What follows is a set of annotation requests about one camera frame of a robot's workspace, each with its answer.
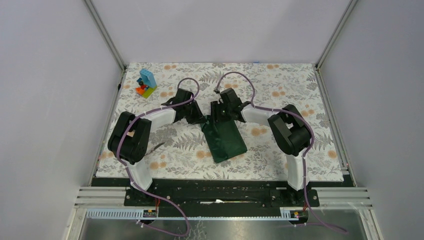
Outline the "dark green cloth napkin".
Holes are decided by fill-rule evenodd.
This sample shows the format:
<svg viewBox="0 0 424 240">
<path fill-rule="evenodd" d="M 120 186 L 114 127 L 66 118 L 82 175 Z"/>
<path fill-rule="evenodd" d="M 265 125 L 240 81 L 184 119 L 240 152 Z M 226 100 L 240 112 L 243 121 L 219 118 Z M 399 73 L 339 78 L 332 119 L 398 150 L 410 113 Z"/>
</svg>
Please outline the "dark green cloth napkin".
<svg viewBox="0 0 424 240">
<path fill-rule="evenodd" d="M 201 124 L 201 131 L 214 163 L 219 164 L 248 151 L 234 120 L 214 122 L 210 115 Z"/>
</svg>

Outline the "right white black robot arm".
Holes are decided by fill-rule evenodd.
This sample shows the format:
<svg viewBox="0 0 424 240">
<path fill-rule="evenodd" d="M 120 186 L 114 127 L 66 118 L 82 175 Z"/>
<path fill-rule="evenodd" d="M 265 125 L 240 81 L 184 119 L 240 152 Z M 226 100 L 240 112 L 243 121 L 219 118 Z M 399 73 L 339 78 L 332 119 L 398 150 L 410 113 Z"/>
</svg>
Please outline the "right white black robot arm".
<svg viewBox="0 0 424 240">
<path fill-rule="evenodd" d="M 299 110 L 288 104 L 283 108 L 269 108 L 242 102 L 232 88 L 214 90 L 218 101 L 211 102 L 211 116 L 216 122 L 239 121 L 255 123 L 271 129 L 279 149 L 286 155 L 288 166 L 287 201 L 293 206 L 301 205 L 307 199 L 308 183 L 306 154 L 314 141 L 311 126 Z"/>
</svg>

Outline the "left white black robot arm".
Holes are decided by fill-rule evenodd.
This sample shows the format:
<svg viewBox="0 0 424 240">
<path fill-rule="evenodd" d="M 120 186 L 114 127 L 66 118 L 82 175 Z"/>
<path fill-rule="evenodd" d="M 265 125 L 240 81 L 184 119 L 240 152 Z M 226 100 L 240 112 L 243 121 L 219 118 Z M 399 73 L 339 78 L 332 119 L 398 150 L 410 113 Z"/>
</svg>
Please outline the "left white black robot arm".
<svg viewBox="0 0 424 240">
<path fill-rule="evenodd" d="M 155 192 L 150 188 L 153 178 L 143 160 L 151 132 L 183 119 L 192 125 L 204 123 L 205 117 L 195 100 L 197 95 L 197 92 L 179 88 L 176 95 L 159 108 L 139 115 L 124 111 L 117 119 L 107 148 L 124 165 L 130 185 L 137 189 L 135 197 L 144 206 L 155 200 Z"/>
</svg>

